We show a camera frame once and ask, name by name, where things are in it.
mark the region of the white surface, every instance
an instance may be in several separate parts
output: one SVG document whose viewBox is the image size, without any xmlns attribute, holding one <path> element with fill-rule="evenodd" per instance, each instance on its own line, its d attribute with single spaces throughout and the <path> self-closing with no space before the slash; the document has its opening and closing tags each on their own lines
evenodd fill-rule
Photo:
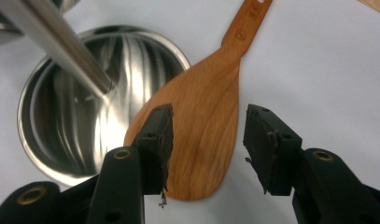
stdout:
<svg viewBox="0 0 380 224">
<path fill-rule="evenodd" d="M 175 42 L 192 64 L 218 48 L 241 0 L 82 0 L 66 19 L 77 33 L 129 24 Z M 28 37 L 0 45 L 0 203 L 14 189 L 48 180 L 17 134 L 21 89 L 42 49 Z M 242 61 L 237 142 L 219 191 L 195 203 L 146 197 L 147 223 L 295 223 L 289 197 L 263 195 L 242 145 L 247 104 L 273 110 L 303 148 L 338 154 L 380 189 L 380 14 L 357 1 L 275 0 Z"/>
</svg>

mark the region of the metal bowl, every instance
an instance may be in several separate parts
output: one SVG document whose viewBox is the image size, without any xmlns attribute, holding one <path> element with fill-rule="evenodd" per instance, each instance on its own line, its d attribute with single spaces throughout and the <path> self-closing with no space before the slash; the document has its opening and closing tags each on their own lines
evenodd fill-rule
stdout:
<svg viewBox="0 0 380 224">
<path fill-rule="evenodd" d="M 115 89 L 105 99 L 96 98 L 46 58 L 27 81 L 18 112 L 27 155 L 43 173 L 67 186 L 97 175 L 107 151 L 123 145 L 143 104 L 190 67 L 173 43 L 149 30 L 110 26 L 79 36 Z"/>
</svg>

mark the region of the stainless steel pot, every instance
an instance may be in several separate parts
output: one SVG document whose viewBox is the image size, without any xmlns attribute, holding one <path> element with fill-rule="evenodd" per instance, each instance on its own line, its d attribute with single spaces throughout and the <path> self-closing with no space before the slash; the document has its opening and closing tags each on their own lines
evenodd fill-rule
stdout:
<svg viewBox="0 0 380 224">
<path fill-rule="evenodd" d="M 43 173 L 67 186 L 98 174 L 107 151 L 122 146 L 142 105 L 190 67 L 178 47 L 149 30 L 109 26 L 80 38 L 115 88 L 95 97 L 46 58 L 27 81 L 18 112 L 27 155 Z"/>
</svg>

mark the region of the wooden spatula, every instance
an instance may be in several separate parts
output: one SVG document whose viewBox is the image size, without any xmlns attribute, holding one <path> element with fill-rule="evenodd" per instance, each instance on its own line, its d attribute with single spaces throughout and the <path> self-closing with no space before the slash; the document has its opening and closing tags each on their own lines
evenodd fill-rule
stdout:
<svg viewBox="0 0 380 224">
<path fill-rule="evenodd" d="M 211 195 L 223 180 L 236 138 L 240 60 L 271 3 L 245 0 L 221 48 L 161 88 L 129 127 L 125 146 L 133 142 L 152 108 L 173 105 L 169 197 L 200 200 Z"/>
</svg>

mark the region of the metal rod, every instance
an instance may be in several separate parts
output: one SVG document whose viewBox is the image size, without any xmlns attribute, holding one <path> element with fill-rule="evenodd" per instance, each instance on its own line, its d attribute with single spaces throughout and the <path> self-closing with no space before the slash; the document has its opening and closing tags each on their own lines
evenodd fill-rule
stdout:
<svg viewBox="0 0 380 224">
<path fill-rule="evenodd" d="M 51 1 L 0 0 L 0 11 L 93 94 L 110 91 L 111 79 Z"/>
</svg>

